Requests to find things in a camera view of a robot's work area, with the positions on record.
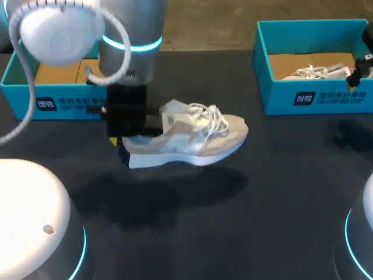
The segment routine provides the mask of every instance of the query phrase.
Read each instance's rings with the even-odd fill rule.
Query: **white sneaker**
[[[211,105],[184,104],[177,100],[160,109],[163,134],[158,137],[123,137],[130,168],[145,168],[167,162],[197,166],[218,162],[236,151],[249,131],[245,120],[222,115]]]
[[[283,80],[317,80],[317,79],[346,79],[351,75],[350,69],[343,64],[337,64],[329,68],[326,67],[313,67],[309,65],[308,68],[298,69],[291,76]]]

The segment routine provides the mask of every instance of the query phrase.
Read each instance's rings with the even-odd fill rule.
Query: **shoe sole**
[[[211,165],[234,153],[239,147],[241,147],[242,144],[243,142],[223,153],[219,153],[218,155],[214,156],[192,156],[180,155],[176,153],[139,155],[130,153],[128,167],[131,169],[148,168],[161,166],[169,162],[187,162],[195,166]]]

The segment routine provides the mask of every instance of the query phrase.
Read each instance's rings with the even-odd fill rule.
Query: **glowing blue ring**
[[[120,44],[116,41],[113,41],[112,39],[109,39],[105,35],[103,36],[103,39],[107,44],[111,45],[114,48],[117,48],[119,50],[124,50],[125,49],[123,44]],[[155,48],[157,48],[162,43],[162,39],[163,38],[161,36],[156,42],[154,42],[152,44],[149,44],[149,45],[132,45],[131,46],[131,51],[133,51],[135,53],[142,53],[144,51],[154,50]]]
[[[75,275],[78,273],[80,267],[82,266],[82,262],[83,262],[83,259],[84,259],[84,254],[86,253],[86,246],[87,246],[87,236],[86,236],[86,230],[85,230],[85,228],[83,228],[83,232],[84,232],[83,252],[82,252],[82,255],[80,256],[80,260],[79,260],[78,265],[76,266],[73,274],[70,276],[70,278],[68,280],[73,280],[74,277],[75,277]]]
[[[8,3],[8,0],[4,0],[4,11],[5,11],[5,15],[6,15],[6,18],[9,19],[8,12],[6,11],[6,4],[7,3]]]
[[[351,247],[350,247],[350,243],[349,243],[349,239],[347,238],[347,223],[349,221],[349,216],[350,216],[350,213],[351,213],[351,210],[349,212],[349,214],[347,215],[347,219],[346,219],[346,224],[344,225],[344,236],[346,237],[346,243],[347,243],[347,247],[349,248],[349,251],[350,251],[350,254],[352,256],[352,259],[355,261],[357,267],[359,267],[359,269],[361,270],[361,272],[369,279],[369,280],[373,280],[372,277],[370,277],[370,275],[368,274],[367,271],[364,270],[364,268],[359,264],[359,262],[357,261],[357,259],[355,258],[355,255],[354,253],[352,253],[352,250],[351,250]]]

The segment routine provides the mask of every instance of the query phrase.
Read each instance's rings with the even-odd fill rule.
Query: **white dome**
[[[70,217],[69,195],[48,169],[0,159],[0,279],[22,279],[61,242]]]

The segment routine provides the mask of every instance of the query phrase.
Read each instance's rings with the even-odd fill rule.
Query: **shoe box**
[[[99,115],[86,113],[86,105],[103,104],[105,86],[87,85],[84,67],[89,65],[96,76],[98,47],[75,64],[57,67],[36,61],[21,44],[30,64],[36,87],[36,109],[33,120],[95,120]],[[22,120],[29,104],[29,86],[18,56],[13,53],[0,82],[0,89],[16,118]]]
[[[253,63],[266,115],[372,113],[373,79],[350,92],[344,79],[282,80],[297,69],[331,67],[370,54],[361,39],[368,22],[290,20],[258,22]]]

